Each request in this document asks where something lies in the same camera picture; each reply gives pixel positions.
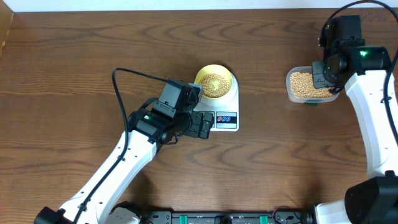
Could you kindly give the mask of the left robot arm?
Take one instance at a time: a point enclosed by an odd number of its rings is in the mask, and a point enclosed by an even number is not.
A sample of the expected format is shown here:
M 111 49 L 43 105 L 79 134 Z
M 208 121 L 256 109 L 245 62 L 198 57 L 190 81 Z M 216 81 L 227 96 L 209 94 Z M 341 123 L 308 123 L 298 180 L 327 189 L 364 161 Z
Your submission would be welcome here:
M 214 122 L 210 112 L 195 111 L 184 102 L 181 112 L 148 99 L 125 122 L 114 151 L 92 178 L 57 211 L 44 207 L 34 219 L 38 223 L 139 223 L 126 208 L 115 208 L 135 176 L 155 157 L 162 146 L 181 135 L 207 139 Z

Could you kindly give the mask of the pale yellow bowl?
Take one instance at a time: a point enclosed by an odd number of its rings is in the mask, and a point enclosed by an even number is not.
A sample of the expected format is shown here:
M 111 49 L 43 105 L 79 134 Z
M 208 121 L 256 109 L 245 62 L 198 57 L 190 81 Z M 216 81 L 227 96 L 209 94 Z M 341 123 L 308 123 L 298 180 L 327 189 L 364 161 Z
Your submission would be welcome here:
M 196 75 L 196 77 L 195 77 L 195 84 L 200 85 L 200 84 L 199 84 L 199 81 L 200 81 L 205 75 L 210 74 L 210 73 L 219 74 L 219 75 L 223 76 L 225 79 L 227 79 L 227 80 L 229 81 L 230 89 L 229 89 L 229 91 L 227 92 L 227 94 L 228 94 L 228 93 L 231 91 L 232 86 L 233 86 L 233 77 L 232 77 L 231 72 L 230 72 L 227 68 L 225 68 L 224 66 L 222 66 L 222 65 L 212 64 L 212 65 L 207 65 L 207 66 L 203 67 L 203 68 L 197 73 L 197 75 Z

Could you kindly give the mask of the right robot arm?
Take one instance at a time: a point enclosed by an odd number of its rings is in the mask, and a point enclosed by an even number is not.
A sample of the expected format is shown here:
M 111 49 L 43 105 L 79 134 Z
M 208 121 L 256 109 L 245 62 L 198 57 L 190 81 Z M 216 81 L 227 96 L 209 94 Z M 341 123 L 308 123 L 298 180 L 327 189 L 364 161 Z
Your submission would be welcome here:
M 343 199 L 315 206 L 316 223 L 397 223 L 397 97 L 393 62 L 384 47 L 341 45 L 320 74 L 345 90 L 358 119 L 368 179 Z

